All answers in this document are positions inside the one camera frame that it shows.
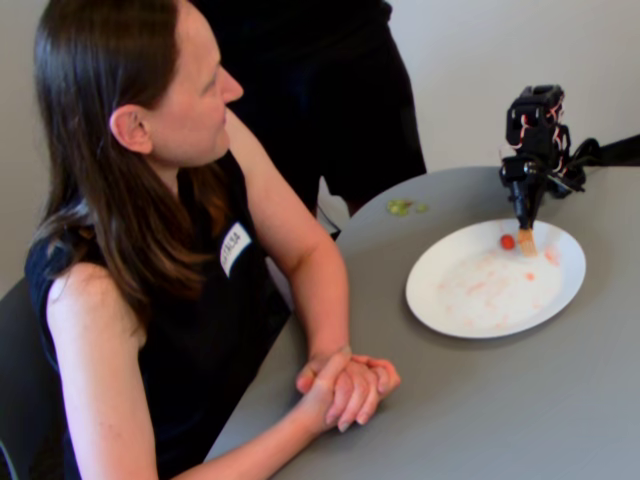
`hand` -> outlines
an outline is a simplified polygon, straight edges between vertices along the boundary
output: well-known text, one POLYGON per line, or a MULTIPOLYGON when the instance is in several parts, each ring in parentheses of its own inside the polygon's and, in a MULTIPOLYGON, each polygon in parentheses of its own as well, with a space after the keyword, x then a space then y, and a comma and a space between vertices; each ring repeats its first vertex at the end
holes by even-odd
POLYGON ((313 435, 319 435, 336 426, 337 419, 329 422, 327 414, 333 403, 338 377, 344 373, 350 361, 349 347, 330 357, 315 376, 311 388, 298 403, 296 411, 313 435))
MULTIPOLYGON (((326 364, 326 356, 313 357, 297 379, 297 388, 306 393, 312 387, 317 372, 326 364)), ((400 377, 391 362, 365 356, 352 356, 336 381, 333 405, 327 413, 327 423, 338 419, 338 428, 345 432, 354 421, 365 425, 375 414, 378 403, 400 384, 400 377)))
POLYGON ((366 365, 376 373, 378 377, 378 392, 380 392, 381 399, 391 395, 402 383, 396 367, 389 360, 372 358, 367 355, 352 355, 351 361, 366 365))

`black sleeveless top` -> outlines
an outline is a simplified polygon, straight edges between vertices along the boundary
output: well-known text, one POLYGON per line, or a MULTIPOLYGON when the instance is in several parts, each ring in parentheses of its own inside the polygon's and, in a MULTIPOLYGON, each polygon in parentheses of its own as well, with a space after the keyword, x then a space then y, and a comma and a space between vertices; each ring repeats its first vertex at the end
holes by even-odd
MULTIPOLYGON (((242 171, 230 154, 218 165, 228 180, 231 214, 217 238, 212 238, 206 210, 194 200, 188 176, 179 175, 181 201, 196 232, 194 250, 214 255, 203 269, 202 295, 191 301, 170 292, 150 292, 151 321, 138 361, 160 478, 202 463, 289 315, 266 269, 242 171)), ((53 278, 45 272, 64 270, 70 256, 61 248, 47 255, 47 248, 48 242, 32 248, 26 275, 44 346, 56 366, 46 320, 53 278)), ((83 261, 104 266, 95 242, 83 261)), ((65 477, 80 478, 68 432, 65 477)))

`woman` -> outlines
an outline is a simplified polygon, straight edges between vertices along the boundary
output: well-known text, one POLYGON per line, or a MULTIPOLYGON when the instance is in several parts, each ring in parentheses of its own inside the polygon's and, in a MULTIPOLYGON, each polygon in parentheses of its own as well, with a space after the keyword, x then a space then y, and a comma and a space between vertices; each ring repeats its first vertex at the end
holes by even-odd
POLYGON ((35 61, 52 183, 26 271, 62 380, 67 478, 266 478, 328 428, 367 423, 399 378, 351 356, 344 264, 226 108, 242 89, 198 11, 52 0, 35 61), (306 330, 304 396, 199 465, 286 315, 265 253, 306 330))

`cherry tomato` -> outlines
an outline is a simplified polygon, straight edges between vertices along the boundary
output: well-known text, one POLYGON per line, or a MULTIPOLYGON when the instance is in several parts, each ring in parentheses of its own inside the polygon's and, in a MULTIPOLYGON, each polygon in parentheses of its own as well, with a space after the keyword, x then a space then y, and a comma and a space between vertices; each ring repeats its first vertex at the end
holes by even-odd
POLYGON ((503 235, 500 238, 500 245, 502 245, 502 248, 505 250, 513 250, 516 248, 516 241, 511 235, 503 235))

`person in black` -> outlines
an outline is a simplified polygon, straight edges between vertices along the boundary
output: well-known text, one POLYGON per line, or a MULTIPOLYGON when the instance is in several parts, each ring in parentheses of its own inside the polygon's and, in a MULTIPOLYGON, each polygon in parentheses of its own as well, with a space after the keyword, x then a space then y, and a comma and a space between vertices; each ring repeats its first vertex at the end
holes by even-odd
POLYGON ((314 211, 319 179, 351 214, 426 173, 411 83, 383 0, 195 0, 225 68, 243 85, 234 106, 314 211))
POLYGON ((51 0, 36 36, 51 191, 26 264, 65 401, 65 476, 271 476, 399 384, 351 355, 344 263, 227 108, 242 95, 186 0, 51 0), (300 402, 201 464, 289 312, 300 402))

